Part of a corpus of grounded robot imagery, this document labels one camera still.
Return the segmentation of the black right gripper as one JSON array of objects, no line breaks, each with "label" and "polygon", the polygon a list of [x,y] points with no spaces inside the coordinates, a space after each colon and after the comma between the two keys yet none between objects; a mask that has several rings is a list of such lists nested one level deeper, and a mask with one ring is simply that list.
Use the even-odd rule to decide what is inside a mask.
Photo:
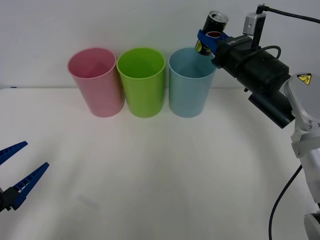
[{"label": "black right gripper", "polygon": [[232,77],[238,74],[237,64],[248,54],[252,38],[247,35],[229,37],[225,32],[199,30],[196,52],[203,56],[214,55],[211,60],[217,69],[224,69]]}]

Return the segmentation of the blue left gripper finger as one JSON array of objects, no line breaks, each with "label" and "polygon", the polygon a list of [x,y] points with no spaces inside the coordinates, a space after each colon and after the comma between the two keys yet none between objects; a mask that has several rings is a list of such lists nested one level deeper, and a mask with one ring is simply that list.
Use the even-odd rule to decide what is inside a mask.
[{"label": "blue left gripper finger", "polygon": [[10,159],[13,155],[15,155],[22,148],[26,147],[28,143],[26,141],[22,141],[20,143],[14,144],[10,147],[0,150],[0,165],[5,163],[8,159]]},{"label": "blue left gripper finger", "polygon": [[14,186],[11,186],[7,190],[1,192],[0,211],[2,212],[4,209],[7,211],[10,211],[11,209],[17,210],[26,200],[27,195],[34,188],[49,166],[49,163],[45,162]]}]

